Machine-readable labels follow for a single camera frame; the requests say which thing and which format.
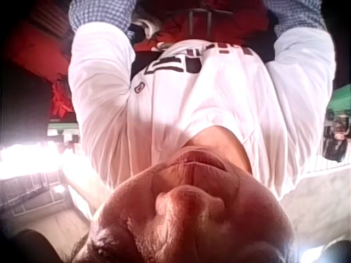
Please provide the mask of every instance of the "nose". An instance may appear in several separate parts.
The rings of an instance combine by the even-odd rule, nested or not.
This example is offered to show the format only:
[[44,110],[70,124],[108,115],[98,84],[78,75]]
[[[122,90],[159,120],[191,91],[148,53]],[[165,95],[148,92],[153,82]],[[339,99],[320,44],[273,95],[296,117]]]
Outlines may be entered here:
[[224,202],[205,191],[190,185],[178,186],[156,198],[156,214],[183,227],[221,223],[225,220]]

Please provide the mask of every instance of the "red object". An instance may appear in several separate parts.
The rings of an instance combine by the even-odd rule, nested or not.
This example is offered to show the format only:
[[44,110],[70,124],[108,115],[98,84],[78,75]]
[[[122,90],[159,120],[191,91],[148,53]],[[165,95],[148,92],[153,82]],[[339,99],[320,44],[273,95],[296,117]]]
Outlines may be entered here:
[[[158,42],[179,42],[185,39],[205,39],[209,41],[224,42],[230,44],[244,44],[246,39],[257,31],[266,31],[268,28],[267,10],[260,0],[207,0],[207,5],[212,9],[233,12],[233,16],[212,16],[211,36],[206,33],[206,13],[194,15],[194,27],[192,36],[188,33],[188,14],[181,13],[173,20],[162,25],[162,30],[157,34],[157,41],[147,40],[134,46],[136,51],[151,50]],[[152,6],[157,10],[148,10],[154,16],[160,17],[169,11],[182,10],[198,7],[198,1],[183,0],[179,2],[152,0]]]

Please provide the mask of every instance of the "green object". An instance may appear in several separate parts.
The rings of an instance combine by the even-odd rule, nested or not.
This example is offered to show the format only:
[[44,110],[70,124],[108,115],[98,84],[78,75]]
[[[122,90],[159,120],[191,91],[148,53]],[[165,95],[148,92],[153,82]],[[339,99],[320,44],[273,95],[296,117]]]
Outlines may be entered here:
[[351,84],[335,90],[327,107],[334,114],[345,113],[350,116],[351,111]]

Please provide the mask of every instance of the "man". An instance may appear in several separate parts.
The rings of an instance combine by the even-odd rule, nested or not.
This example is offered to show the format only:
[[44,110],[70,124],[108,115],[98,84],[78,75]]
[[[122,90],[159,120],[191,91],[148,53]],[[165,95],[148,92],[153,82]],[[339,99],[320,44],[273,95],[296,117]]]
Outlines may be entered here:
[[274,61],[183,41],[132,81],[135,0],[72,2],[82,147],[115,188],[74,263],[294,260],[276,199],[316,153],[335,54],[319,0],[264,2],[279,20]]

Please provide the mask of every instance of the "red fabric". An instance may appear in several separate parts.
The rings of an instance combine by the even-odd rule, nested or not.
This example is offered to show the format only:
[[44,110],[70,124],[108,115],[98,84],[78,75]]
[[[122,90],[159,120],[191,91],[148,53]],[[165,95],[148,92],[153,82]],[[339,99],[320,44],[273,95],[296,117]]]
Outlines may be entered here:
[[61,45],[56,39],[23,21],[7,39],[3,55],[53,83],[50,115],[62,118],[67,112],[72,112],[73,107],[61,83],[56,82],[61,75],[67,74],[69,65],[60,51]]
[[68,112],[74,112],[72,101],[67,98],[64,90],[63,84],[60,81],[56,81],[52,86],[52,116],[63,118]]
[[[179,14],[173,20],[162,25],[162,30],[157,34],[157,41],[143,41],[134,46],[137,51],[151,50],[157,42],[178,42],[185,39],[205,39],[209,41],[225,42],[231,44],[244,44],[245,40],[256,31],[266,31],[268,28],[267,10],[261,0],[207,0],[207,5],[213,9],[228,10],[233,16],[213,15],[211,36],[206,34],[206,14],[194,15],[194,34],[188,34],[188,15]],[[148,10],[156,17],[171,10],[183,10],[198,7],[197,0],[182,0],[169,2],[152,0],[152,6],[157,10]]]

